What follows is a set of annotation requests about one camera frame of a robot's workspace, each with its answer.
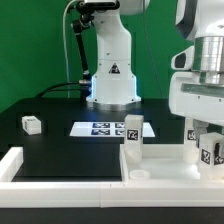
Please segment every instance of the green backdrop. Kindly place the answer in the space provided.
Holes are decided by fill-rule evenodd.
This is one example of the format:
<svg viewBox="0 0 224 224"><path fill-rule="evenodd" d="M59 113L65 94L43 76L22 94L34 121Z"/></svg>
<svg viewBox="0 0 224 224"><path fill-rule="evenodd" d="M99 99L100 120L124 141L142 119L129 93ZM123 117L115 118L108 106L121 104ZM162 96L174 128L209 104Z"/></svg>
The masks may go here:
<svg viewBox="0 0 224 224"><path fill-rule="evenodd" d="M147 9L148 38L165 98L173 74L171 58L189 45L174 27L176 1L151 0ZM19 99L34 97L43 89L66 81L62 17L67 2L0 0L0 111ZM75 12L67 17L71 80L82 77L75 37L69 26L77 17ZM146 48L143 16L124 16L122 21L133 36L132 70L138 78L138 94L143 98L161 98ZM94 74L97 57L94 28L84 32L83 38ZM52 96L66 94L48 94Z"/></svg>

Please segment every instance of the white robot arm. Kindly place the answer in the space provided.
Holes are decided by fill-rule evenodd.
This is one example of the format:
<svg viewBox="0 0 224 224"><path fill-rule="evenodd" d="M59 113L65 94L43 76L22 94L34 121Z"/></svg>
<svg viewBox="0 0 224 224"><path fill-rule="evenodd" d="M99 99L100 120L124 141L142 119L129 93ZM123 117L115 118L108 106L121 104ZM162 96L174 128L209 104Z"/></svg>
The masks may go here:
<svg viewBox="0 0 224 224"><path fill-rule="evenodd" d="M176 27L194 46L176 55L171 112L224 126L224 1L179 0Z"/></svg>
<svg viewBox="0 0 224 224"><path fill-rule="evenodd" d="M98 68L92 77L92 93L87 97L90 106L117 111L141 101L131 71L131 35L120 15L142 12L143 3L147 8L149 0L84 0L84 5L94 10L98 46Z"/></svg>

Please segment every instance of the printed marker sheet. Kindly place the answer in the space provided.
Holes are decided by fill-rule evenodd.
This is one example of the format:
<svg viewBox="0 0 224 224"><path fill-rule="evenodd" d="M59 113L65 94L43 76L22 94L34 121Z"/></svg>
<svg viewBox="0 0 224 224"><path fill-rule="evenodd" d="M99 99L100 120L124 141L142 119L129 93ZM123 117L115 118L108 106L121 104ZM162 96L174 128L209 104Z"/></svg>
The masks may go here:
<svg viewBox="0 0 224 224"><path fill-rule="evenodd" d="M73 137L124 137L124 122L75 122L70 136ZM143 124L143 137L155 137L149 123Z"/></svg>

